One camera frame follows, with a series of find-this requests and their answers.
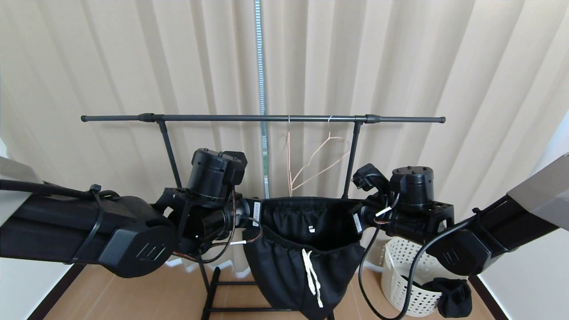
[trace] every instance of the curtain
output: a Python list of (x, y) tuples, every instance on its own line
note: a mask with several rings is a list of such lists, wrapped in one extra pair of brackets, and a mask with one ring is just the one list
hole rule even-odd
[[(527, 178), (566, 114), (567, 10), (567, 0), (263, 0), (267, 113), (445, 116), (363, 125), (354, 169), (430, 166), (436, 199), (461, 220)], [(0, 38), (2, 139), (54, 183), (149, 202), (174, 185), (157, 125), (82, 114), (259, 112), (253, 0), (2, 1)], [(349, 150), (352, 126), (269, 122), (270, 196), (288, 195), (287, 132), (293, 174), (329, 130), (348, 141), (327, 143), (298, 185)], [(259, 124), (168, 128), (182, 181), (198, 147), (244, 151), (237, 191), (262, 197)], [(293, 194), (340, 196), (347, 163)], [(247, 267), (241, 248), (221, 261)]]

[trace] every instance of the black shorts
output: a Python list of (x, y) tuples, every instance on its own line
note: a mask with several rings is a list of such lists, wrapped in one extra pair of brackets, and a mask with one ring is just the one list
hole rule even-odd
[[(364, 254), (348, 210), (355, 200), (260, 200), (263, 234), (244, 246), (259, 289), (274, 308), (322, 320), (340, 303)], [(258, 228), (243, 231), (251, 240)]]

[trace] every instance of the baseboard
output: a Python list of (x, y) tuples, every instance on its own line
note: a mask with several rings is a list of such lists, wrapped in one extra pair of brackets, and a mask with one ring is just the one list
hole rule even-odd
[(75, 278), (81, 273), (85, 265), (74, 264), (71, 268), (63, 275), (61, 280), (51, 289), (45, 298), (41, 301), (38, 307), (30, 314), (28, 320), (42, 320), (50, 312), (51, 308), (55, 306), (55, 303), (63, 296), (67, 288), (73, 283)]
[(492, 294), (490, 294), (490, 291), (488, 291), (488, 288), (486, 288), (478, 276), (472, 276), (468, 278), (468, 281), (470, 281), (470, 284), (474, 290), (476, 290), (480, 298), (482, 298), (482, 301), (484, 301), (484, 304), (496, 320), (509, 320), (508, 316), (504, 313), (502, 308), (500, 308), (498, 302), (492, 297)]

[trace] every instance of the floor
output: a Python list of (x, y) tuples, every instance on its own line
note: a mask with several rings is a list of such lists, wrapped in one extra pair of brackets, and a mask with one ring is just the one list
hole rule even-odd
[[(363, 282), (366, 293), (383, 315), (398, 314), (385, 299), (380, 287), (381, 274), (365, 269)], [(221, 281), (236, 280), (233, 271), (221, 272)], [(473, 310), (470, 320), (494, 319), (473, 290)], [(205, 288), (199, 270), (187, 273), (183, 266), (162, 266), (156, 272), (133, 279), (119, 278), (101, 266), (89, 265), (79, 274), (69, 289), (46, 316), (46, 320), (96, 319), (200, 319), (205, 303)], [(214, 307), (266, 307), (269, 304), (255, 286), (218, 287)], [(361, 295), (357, 277), (352, 279), (335, 317), (343, 319), (377, 319)], [(298, 312), (278, 313), (218, 313), (211, 320), (305, 319)], [(443, 319), (437, 312), (422, 318)]]

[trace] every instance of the black cloth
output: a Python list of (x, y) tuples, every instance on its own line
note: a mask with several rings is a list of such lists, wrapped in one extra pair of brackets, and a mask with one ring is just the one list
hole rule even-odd
[[(342, 300), (364, 254), (361, 234), (347, 211), (354, 200), (294, 197), (262, 201), (262, 235), (244, 246), (259, 289), (272, 307), (299, 310), (310, 320), (322, 320)], [(259, 234), (243, 231), (243, 239)], [(320, 283), (320, 299), (313, 295), (303, 252)]]
[(466, 280), (434, 278), (421, 288), (442, 293), (437, 308), (445, 318), (464, 318), (472, 312), (472, 293)]

